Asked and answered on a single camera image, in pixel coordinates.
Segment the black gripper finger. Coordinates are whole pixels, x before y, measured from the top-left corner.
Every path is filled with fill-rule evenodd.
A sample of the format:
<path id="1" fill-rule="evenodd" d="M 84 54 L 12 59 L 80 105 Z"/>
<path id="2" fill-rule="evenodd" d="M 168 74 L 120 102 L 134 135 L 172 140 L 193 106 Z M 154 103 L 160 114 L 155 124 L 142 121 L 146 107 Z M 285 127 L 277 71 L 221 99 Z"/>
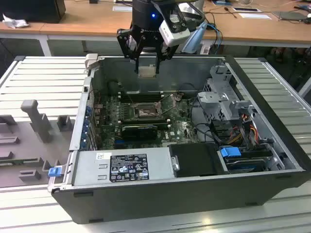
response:
<path id="1" fill-rule="evenodd" d="M 175 45 L 173 47 L 167 47 L 167 49 L 164 52 L 162 52 L 160 45 L 157 45 L 155 47 L 155 51 L 156 51 L 155 73 L 156 74 L 159 74 L 160 63 L 162 61 L 172 59 L 178 47 L 179 45 Z"/>
<path id="2" fill-rule="evenodd" d="M 132 49 L 130 46 L 130 38 L 135 40 L 135 36 L 138 36 L 137 31 L 133 28 L 131 29 L 118 29 L 117 30 L 117 41 L 121 48 L 121 51 L 125 58 L 133 60 L 135 62 L 135 73 L 138 73 L 139 57 L 142 52 L 142 44 L 139 42 Z"/>

